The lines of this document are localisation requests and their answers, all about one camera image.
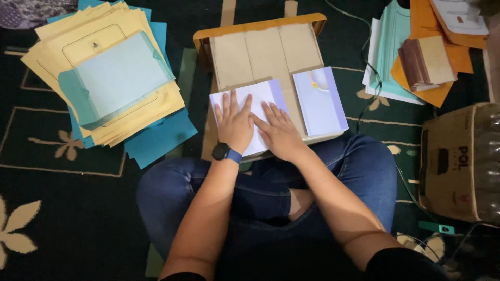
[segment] black sleeve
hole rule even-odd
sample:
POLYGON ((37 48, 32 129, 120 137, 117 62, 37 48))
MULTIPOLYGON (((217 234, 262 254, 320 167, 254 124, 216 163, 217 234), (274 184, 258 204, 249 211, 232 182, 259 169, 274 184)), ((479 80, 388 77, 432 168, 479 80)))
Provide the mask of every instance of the black sleeve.
POLYGON ((445 269, 425 255, 407 248, 378 251, 368 262, 366 280, 449 281, 445 269))
POLYGON ((193 272, 179 272, 169 275, 160 281, 207 281, 205 277, 193 272))

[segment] blue watch strap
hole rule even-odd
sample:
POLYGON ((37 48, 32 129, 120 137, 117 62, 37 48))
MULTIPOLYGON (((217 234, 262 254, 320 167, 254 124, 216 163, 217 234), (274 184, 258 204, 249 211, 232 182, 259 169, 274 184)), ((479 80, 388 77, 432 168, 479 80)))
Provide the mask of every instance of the blue watch strap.
POLYGON ((242 155, 230 148, 229 153, 227 154, 227 159, 231 159, 239 164, 242 160, 242 155))

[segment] orange envelope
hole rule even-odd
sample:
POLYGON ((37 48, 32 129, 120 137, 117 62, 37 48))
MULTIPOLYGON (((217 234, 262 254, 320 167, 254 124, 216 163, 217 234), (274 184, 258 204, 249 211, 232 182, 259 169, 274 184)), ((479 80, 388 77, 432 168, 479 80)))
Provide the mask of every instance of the orange envelope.
POLYGON ((451 32, 448 27, 446 27, 446 23, 439 14, 438 8, 434 4, 433 0, 428 0, 428 3, 432 7, 441 28, 443 29, 446 37, 453 43, 457 45, 478 48, 478 49, 486 49, 486 38, 487 35, 469 35, 469 34, 459 34, 455 32, 451 32))
MULTIPOLYGON (((405 73, 403 72, 403 65, 401 64, 400 56, 396 57, 396 61, 392 65, 392 69, 390 70, 390 74, 392 78, 403 88, 406 90, 410 90, 410 86, 408 85, 408 81, 406 79, 405 73)), ((444 83, 438 88, 428 89, 428 90, 420 90, 420 91, 412 91, 412 93, 421 98, 422 100, 428 102, 429 104, 440 108, 443 105, 443 102, 448 95, 448 92, 452 88, 453 82, 444 83)))
POLYGON ((432 0, 410 0, 410 39, 419 39, 441 35, 453 71, 474 73, 472 69, 469 47, 451 43, 440 26, 431 6, 432 0))

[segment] right hand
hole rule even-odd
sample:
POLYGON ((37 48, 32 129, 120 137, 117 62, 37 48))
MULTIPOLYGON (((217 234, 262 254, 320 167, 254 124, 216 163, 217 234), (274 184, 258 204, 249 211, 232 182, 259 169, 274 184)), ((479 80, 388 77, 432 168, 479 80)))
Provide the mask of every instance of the right hand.
POLYGON ((272 102, 270 107, 262 102, 262 109, 269 124, 251 113, 253 122, 259 128, 258 133, 276 157, 295 164, 309 147, 302 141, 301 134, 284 110, 279 110, 272 102))

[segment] watch face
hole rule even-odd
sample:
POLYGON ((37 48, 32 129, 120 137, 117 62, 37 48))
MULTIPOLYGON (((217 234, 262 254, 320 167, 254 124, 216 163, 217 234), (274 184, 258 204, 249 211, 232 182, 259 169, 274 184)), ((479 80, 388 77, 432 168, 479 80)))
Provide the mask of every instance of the watch face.
POLYGON ((228 154, 229 154, 229 145, 227 143, 224 143, 224 142, 219 142, 217 143, 217 145, 213 148, 213 151, 212 151, 212 157, 215 159, 215 160, 222 160, 222 159, 226 159, 228 157, 228 154))

